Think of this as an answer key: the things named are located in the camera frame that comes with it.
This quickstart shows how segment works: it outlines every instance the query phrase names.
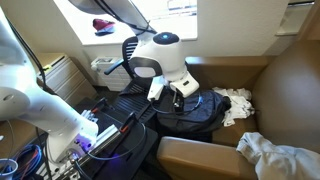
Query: black mesh chair back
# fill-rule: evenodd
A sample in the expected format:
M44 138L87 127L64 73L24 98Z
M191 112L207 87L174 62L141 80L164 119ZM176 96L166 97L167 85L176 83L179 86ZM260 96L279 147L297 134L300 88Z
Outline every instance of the black mesh chair back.
M137 45L138 45L138 38L136 36L126 39L122 44L122 57L123 57L122 66L128 72L131 79L134 79L135 76L129 66L129 60L133 54L133 51L136 49Z
M138 45L136 36L126 39L122 44L122 66L128 72L132 81L123 89L113 103L113 107L121 112L135 112L141 122L147 122L155 116L155 111L149 107L147 100L152 78L140 78L130 68L130 58Z

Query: black bag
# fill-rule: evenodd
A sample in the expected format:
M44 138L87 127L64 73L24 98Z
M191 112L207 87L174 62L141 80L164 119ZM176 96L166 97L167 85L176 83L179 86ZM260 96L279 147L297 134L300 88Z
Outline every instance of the black bag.
M163 97L159 110L172 112L170 114L157 114L159 129L164 135L197 139L192 136L199 136L200 134L207 136L213 130L222 126L224 113L231 107L230 99L211 90L203 91L200 94L196 92L184 100L184 111L195 107L199 101L199 95L203 99L199 108L184 114L173 113L172 95L166 94Z

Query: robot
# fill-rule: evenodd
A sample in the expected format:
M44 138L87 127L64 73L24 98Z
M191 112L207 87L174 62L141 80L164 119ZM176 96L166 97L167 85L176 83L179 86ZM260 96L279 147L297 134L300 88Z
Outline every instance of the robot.
M163 87L188 97L199 84L187 71L177 35L157 34L130 0L69 0L91 14L110 14L131 27L139 39L132 55L134 72L153 77L148 99L157 100ZM48 133L48 159L63 166L72 150L79 157L97 146L98 126L78 114L61 98L43 91L36 83L31 62L0 10L0 121L13 118Z

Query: white robotic arm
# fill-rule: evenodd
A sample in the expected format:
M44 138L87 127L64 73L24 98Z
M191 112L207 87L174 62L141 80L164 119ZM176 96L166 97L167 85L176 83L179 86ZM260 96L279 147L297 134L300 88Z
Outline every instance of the white robotic arm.
M48 132L47 148L52 163L62 163L69 149L83 155L79 144L87 150L94 146L97 124L37 85L31 62L1 8L0 76L0 121L17 118Z

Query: white towel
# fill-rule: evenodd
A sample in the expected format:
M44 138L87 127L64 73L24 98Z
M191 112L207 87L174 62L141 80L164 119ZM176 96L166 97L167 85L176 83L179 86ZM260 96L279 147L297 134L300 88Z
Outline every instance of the white towel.
M276 146L260 133L244 133L237 151L255 165L260 180L320 179L320 155L292 146Z
M231 101L231 108L225 112L222 123L225 127L235 124L234 119L245 119L254 113L251 103L251 92L245 89L222 89L214 87L213 90L222 96L228 96Z

